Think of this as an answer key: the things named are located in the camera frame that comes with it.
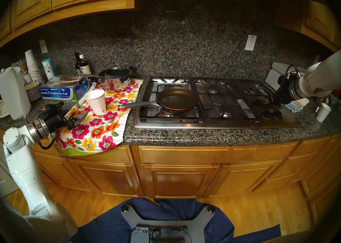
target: kitchen counter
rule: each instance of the kitchen counter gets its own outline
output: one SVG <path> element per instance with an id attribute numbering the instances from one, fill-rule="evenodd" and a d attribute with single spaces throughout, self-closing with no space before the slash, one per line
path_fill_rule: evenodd
<path id="1" fill-rule="evenodd" d="M 32 109 L 28 120 L 32 121 L 39 115 L 40 108 L 57 101 L 38 99 L 31 103 Z M 302 127 L 289 129 L 232 129 L 232 130 L 160 130 L 136 129 L 133 127 L 135 109 L 129 113 L 124 131 L 123 145 L 150 146 L 228 146 L 284 143 L 302 139 L 318 138 L 341 132 L 341 110 L 334 108 L 320 123 L 314 117 L 314 104 L 309 103 L 303 110 L 296 113 Z M 0 127 L 21 127 L 26 120 L 14 121 L 10 116 L 0 119 Z"/>

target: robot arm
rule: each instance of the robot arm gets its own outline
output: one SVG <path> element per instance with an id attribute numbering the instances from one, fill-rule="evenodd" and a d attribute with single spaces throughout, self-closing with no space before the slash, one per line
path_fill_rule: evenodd
<path id="1" fill-rule="evenodd" d="M 20 187 L 28 204 L 30 216 L 26 216 L 25 219 L 33 227 L 37 225 L 35 230 L 38 234 L 41 233 L 42 222 L 45 227 L 53 226 L 54 234 L 58 234 L 55 242 L 67 242 L 60 240 L 69 239 L 77 232 L 78 227 L 66 209 L 53 201 L 47 191 L 32 146 L 39 143 L 43 149 L 48 149 L 52 144 L 43 147 L 40 143 L 41 139 L 47 138 L 50 132 L 56 132 L 54 141 L 59 128 L 63 126 L 69 130 L 76 128 L 86 115 L 87 112 L 67 121 L 60 106 L 47 105 L 42 109 L 42 114 L 37 120 L 19 129 L 12 127 L 5 132 L 3 137 L 3 148 L 10 174 Z M 46 233 L 45 238 L 51 238 L 48 229 Z"/>
<path id="2" fill-rule="evenodd" d="M 288 79 L 281 76 L 278 83 L 281 86 L 273 98 L 283 104 L 307 96 L 327 96 L 333 89 L 341 87 L 341 51 L 310 66 L 302 76 L 290 75 Z"/>

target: gas stovetop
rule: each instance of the gas stovetop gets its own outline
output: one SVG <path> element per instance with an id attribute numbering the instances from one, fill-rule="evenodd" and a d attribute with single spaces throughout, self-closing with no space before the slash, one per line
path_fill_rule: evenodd
<path id="1" fill-rule="evenodd" d="M 140 101 L 155 101 L 165 85 L 199 94 L 195 108 L 172 113 L 159 106 L 138 107 L 134 127 L 143 129 L 252 129 L 301 126 L 295 115 L 272 101 L 273 89 L 259 81 L 219 78 L 149 77 Z"/>

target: floral towel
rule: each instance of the floral towel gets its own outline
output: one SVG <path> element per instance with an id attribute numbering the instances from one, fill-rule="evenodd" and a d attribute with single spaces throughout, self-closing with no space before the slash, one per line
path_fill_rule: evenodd
<path id="1" fill-rule="evenodd" d="M 55 146 L 63 153 L 83 156 L 99 153 L 115 147 L 123 141 L 125 123 L 130 109 L 120 109 L 119 104 L 134 102 L 143 80 L 132 79 L 131 86 L 121 93 L 105 93 L 106 113 L 96 116 L 87 101 L 79 101 L 66 114 L 66 119 L 88 111 L 77 128 L 60 130 Z M 102 89 L 100 83 L 96 89 Z"/>

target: electrical outlet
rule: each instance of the electrical outlet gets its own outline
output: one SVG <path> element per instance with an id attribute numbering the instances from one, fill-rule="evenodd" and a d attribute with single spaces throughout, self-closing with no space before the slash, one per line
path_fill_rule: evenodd
<path id="1" fill-rule="evenodd" d="M 257 36 L 255 35 L 249 35 L 248 41 L 246 42 L 245 50 L 246 51 L 253 51 L 253 48 L 255 47 Z"/>
<path id="2" fill-rule="evenodd" d="M 46 47 L 45 40 L 39 41 L 39 44 L 40 44 L 40 48 L 42 50 L 42 53 L 47 53 L 47 47 Z"/>

